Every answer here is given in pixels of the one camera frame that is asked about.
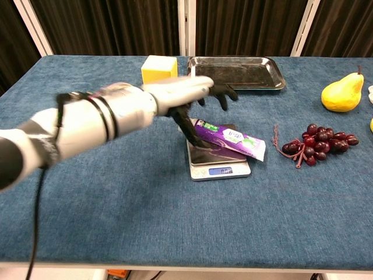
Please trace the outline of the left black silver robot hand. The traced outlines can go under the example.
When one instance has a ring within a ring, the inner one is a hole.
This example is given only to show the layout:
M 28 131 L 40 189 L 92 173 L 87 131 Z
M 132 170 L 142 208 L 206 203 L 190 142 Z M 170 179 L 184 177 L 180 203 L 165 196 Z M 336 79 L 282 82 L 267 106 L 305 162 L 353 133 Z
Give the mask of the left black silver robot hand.
M 228 110 L 227 98 L 238 100 L 238 94 L 227 84 L 214 84 L 207 76 L 181 76 L 142 85 L 142 90 L 150 93 L 157 104 L 157 115 L 171 117 L 193 146 L 209 149 L 211 146 L 201 140 L 189 118 L 188 112 L 193 102 L 205 105 L 205 98 L 215 97 L 221 108 Z

